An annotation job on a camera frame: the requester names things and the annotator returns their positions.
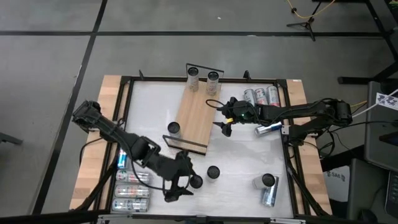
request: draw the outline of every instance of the white table surface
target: white table surface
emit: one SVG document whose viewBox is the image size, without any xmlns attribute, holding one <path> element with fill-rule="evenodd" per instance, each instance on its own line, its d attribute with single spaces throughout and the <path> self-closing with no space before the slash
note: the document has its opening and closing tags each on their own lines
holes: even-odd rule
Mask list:
<svg viewBox="0 0 398 224">
<path fill-rule="evenodd" d="M 226 103 L 231 96 L 243 100 L 243 91 L 266 88 L 267 84 L 223 83 L 220 101 Z M 168 148 L 163 134 L 167 125 L 175 120 L 185 88 L 184 82 L 134 82 L 126 131 L 147 136 L 162 148 L 161 154 L 175 157 L 179 149 Z M 225 122 L 221 112 L 215 121 Z M 151 215 L 207 215 L 218 217 L 277 217 L 292 218 L 287 173 L 280 132 L 275 131 L 261 138 L 254 134 L 257 124 L 235 124 L 231 137 L 221 133 L 213 125 L 205 156 L 190 152 L 194 171 L 203 178 L 200 189 L 192 189 L 194 195 L 183 195 L 176 202 L 167 203 L 159 190 L 152 190 L 149 210 Z M 209 166 L 220 168 L 221 175 L 214 183 L 206 181 Z M 162 186 L 162 179 L 151 170 L 152 185 Z M 275 207 L 261 204 L 262 191 L 252 186 L 253 178 L 265 173 L 279 177 Z M 187 178 L 180 178 L 185 186 Z"/>
</svg>

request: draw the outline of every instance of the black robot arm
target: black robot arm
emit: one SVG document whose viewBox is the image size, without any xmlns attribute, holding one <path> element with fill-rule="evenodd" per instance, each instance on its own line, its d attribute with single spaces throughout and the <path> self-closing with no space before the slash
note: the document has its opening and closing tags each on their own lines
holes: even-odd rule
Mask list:
<svg viewBox="0 0 398 224">
<path fill-rule="evenodd" d="M 73 113 L 72 121 L 83 130 L 98 128 L 99 135 L 107 142 L 117 142 L 131 161 L 141 167 L 148 167 L 164 180 L 172 181 L 170 190 L 165 190 L 165 201 L 173 202 L 181 195 L 193 195 L 178 186 L 182 176 L 195 175 L 188 152 L 177 153 L 175 159 L 160 155 L 160 146 L 149 138 L 123 131 L 118 125 L 101 114 L 100 105 L 94 101 L 85 101 Z"/>
<path fill-rule="evenodd" d="M 227 137 L 231 135 L 231 125 L 236 123 L 269 126 L 284 119 L 315 117 L 303 125 L 289 126 L 289 143 L 294 146 L 302 145 L 310 133 L 317 133 L 331 125 L 346 126 L 353 121 L 349 104 L 331 98 L 304 105 L 278 107 L 258 104 L 253 106 L 247 101 L 238 101 L 235 97 L 231 97 L 217 110 L 227 118 L 227 123 L 214 123 L 222 128 L 223 134 Z"/>
</svg>

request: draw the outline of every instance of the silver can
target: silver can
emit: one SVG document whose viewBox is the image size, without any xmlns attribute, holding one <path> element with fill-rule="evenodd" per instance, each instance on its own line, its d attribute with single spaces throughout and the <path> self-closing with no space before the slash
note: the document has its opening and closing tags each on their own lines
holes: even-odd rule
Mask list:
<svg viewBox="0 0 398 224">
<path fill-rule="evenodd" d="M 138 178 L 145 184 L 150 182 L 150 175 L 143 172 L 137 172 Z M 126 183 L 133 183 L 139 184 L 137 177 L 134 175 L 133 171 L 131 170 L 118 170 L 116 173 L 116 180 L 126 182 Z"/>
<path fill-rule="evenodd" d="M 199 70 L 195 67 L 190 67 L 188 69 L 188 79 L 187 79 L 189 90 L 198 91 L 199 89 Z"/>
<path fill-rule="evenodd" d="M 258 88 L 257 90 L 254 90 L 254 92 L 256 93 L 257 104 L 268 105 L 266 91 L 263 88 Z"/>
<path fill-rule="evenodd" d="M 262 196 L 262 203 L 265 206 L 273 207 L 275 205 L 276 192 L 278 189 L 279 178 L 275 177 L 275 184 L 272 187 L 266 188 Z"/>
<path fill-rule="evenodd" d="M 177 122 L 171 122 L 167 126 L 167 130 L 169 131 L 170 136 L 175 138 L 181 138 L 181 129 L 180 125 Z"/>
<path fill-rule="evenodd" d="M 216 95 L 217 92 L 217 84 L 218 84 L 219 75 L 216 72 L 210 72 L 207 75 L 207 94 L 210 96 Z"/>
<path fill-rule="evenodd" d="M 245 90 L 244 92 L 244 100 L 251 103 L 253 106 L 256 104 L 256 96 L 254 94 L 254 90 L 248 89 Z"/>
<path fill-rule="evenodd" d="M 266 133 L 269 133 L 269 132 L 275 131 L 275 130 L 279 130 L 281 128 L 282 128 L 282 122 L 279 121 L 278 123 L 275 123 L 275 124 L 272 124 L 272 125 L 266 126 L 266 127 L 265 126 L 258 126 L 256 128 L 254 128 L 254 133 L 257 136 L 263 136 Z"/>
<path fill-rule="evenodd" d="M 147 212 L 149 200 L 146 198 L 115 198 L 112 210 L 115 212 Z"/>
<path fill-rule="evenodd" d="M 267 96 L 268 96 L 268 103 L 271 106 L 280 106 L 278 89 L 276 88 L 276 86 L 269 86 L 267 88 Z"/>
<path fill-rule="evenodd" d="M 119 184 L 114 188 L 114 196 L 121 198 L 149 198 L 149 188 L 142 185 Z"/>
<path fill-rule="evenodd" d="M 275 177 L 272 174 L 264 174 L 253 179 L 255 189 L 265 189 L 275 184 Z"/>
</svg>

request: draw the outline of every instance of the wooden board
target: wooden board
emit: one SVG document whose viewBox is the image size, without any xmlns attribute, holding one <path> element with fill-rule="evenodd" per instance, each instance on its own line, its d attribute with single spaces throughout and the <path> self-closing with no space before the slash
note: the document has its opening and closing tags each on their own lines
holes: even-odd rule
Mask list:
<svg viewBox="0 0 398 224">
<path fill-rule="evenodd" d="M 287 80 L 287 89 L 289 91 L 290 104 L 292 106 L 307 103 L 301 80 Z M 310 118 L 308 117 L 294 119 L 295 124 L 303 124 L 308 121 L 310 121 Z M 307 136 L 305 141 L 317 145 L 313 137 Z M 314 199 L 321 205 L 322 209 L 327 213 L 332 214 L 325 179 L 323 177 L 323 171 L 319 160 L 318 149 L 309 144 L 304 144 L 303 146 L 298 147 L 298 149 L 300 151 L 301 164 L 307 189 L 310 191 Z M 298 187 L 295 188 L 295 191 L 296 195 L 300 192 Z M 297 203 L 302 204 L 301 195 L 297 197 Z"/>
<path fill-rule="evenodd" d="M 208 145 L 216 110 L 209 107 L 205 102 L 208 99 L 218 100 L 220 91 L 221 84 L 218 84 L 216 95 L 207 95 L 205 82 L 199 82 L 199 89 L 196 92 L 190 91 L 188 86 L 185 87 L 180 108 L 175 119 L 180 125 L 182 139 Z M 206 154 L 206 147 L 183 142 L 178 142 L 177 144 L 190 151 Z"/>
<path fill-rule="evenodd" d="M 118 97 L 120 80 L 121 76 L 119 75 L 105 75 L 101 89 L 99 91 L 97 102 L 101 105 L 102 114 L 110 120 L 112 120 L 113 117 L 116 98 Z M 126 99 L 123 98 L 121 105 L 124 106 L 125 104 Z M 99 137 L 99 131 L 90 132 L 87 137 L 87 142 L 98 139 Z M 77 208 L 79 205 L 81 205 L 84 199 L 86 199 L 86 197 L 91 193 L 91 191 L 98 183 L 100 179 L 101 167 L 104 161 L 105 149 L 106 141 L 104 140 L 94 142 L 93 144 L 89 144 L 85 147 L 79 173 L 76 179 L 75 189 L 73 191 L 72 199 L 69 206 L 70 209 Z M 106 197 L 104 196 L 108 193 L 108 185 L 109 181 L 104 186 L 100 208 L 104 208 L 104 201 L 106 200 Z"/>
<path fill-rule="evenodd" d="M 105 75 L 99 93 L 98 102 L 101 105 L 102 113 L 107 118 L 112 118 L 116 97 L 119 90 L 121 76 Z M 307 103 L 305 93 L 301 80 L 287 80 L 289 89 L 289 98 L 292 105 Z M 281 106 L 285 106 L 283 92 L 279 88 Z M 309 121 L 309 118 L 298 118 L 294 120 L 296 124 L 302 124 Z M 91 141 L 98 137 L 98 133 L 90 133 L 87 141 Z M 314 143 L 313 138 L 306 138 L 306 141 Z M 82 163 L 76 180 L 76 186 L 73 192 L 70 208 L 76 208 L 84 199 L 90 194 L 100 178 L 101 166 L 104 160 L 105 141 L 98 141 L 92 145 L 87 146 L 83 154 Z M 300 156 L 303 165 L 303 173 L 305 183 L 315 200 L 322 206 L 322 208 L 331 214 L 331 208 L 326 191 L 325 180 L 320 165 L 318 151 L 310 145 L 299 147 Z M 295 188 L 298 211 L 304 214 L 302 206 L 302 198 L 299 189 Z M 104 190 L 101 200 L 100 208 L 104 208 L 104 201 L 106 200 L 107 190 Z"/>
</svg>

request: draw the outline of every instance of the concrete floor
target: concrete floor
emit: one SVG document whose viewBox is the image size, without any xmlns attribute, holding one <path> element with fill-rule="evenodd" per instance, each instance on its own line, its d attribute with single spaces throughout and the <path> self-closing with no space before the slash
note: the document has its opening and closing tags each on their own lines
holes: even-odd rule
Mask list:
<svg viewBox="0 0 398 224">
<path fill-rule="evenodd" d="M 316 6 L 292 1 L 302 15 Z M 100 0 L 2 0 L 0 31 L 91 31 Z M 374 7 L 386 29 L 396 26 L 383 2 Z M 101 31 L 222 30 L 293 32 L 298 22 L 285 1 L 109 0 Z M 316 32 L 377 32 L 364 4 L 336 3 L 315 18 Z M 31 212 L 68 104 L 88 36 L 0 36 L 0 131 L 22 146 L 0 144 L 0 216 Z M 338 76 L 371 77 L 392 63 L 381 38 L 317 37 L 97 37 L 76 105 L 95 100 L 104 75 L 183 76 L 185 63 L 226 71 L 226 77 L 302 79 L 307 100 L 357 103 L 366 86 L 339 85 Z M 349 147 L 363 143 L 363 126 L 344 129 Z M 67 211 L 86 135 L 70 125 L 43 212 Z M 318 140 L 322 146 L 328 137 Z M 336 152 L 343 147 L 337 143 Z"/>
</svg>

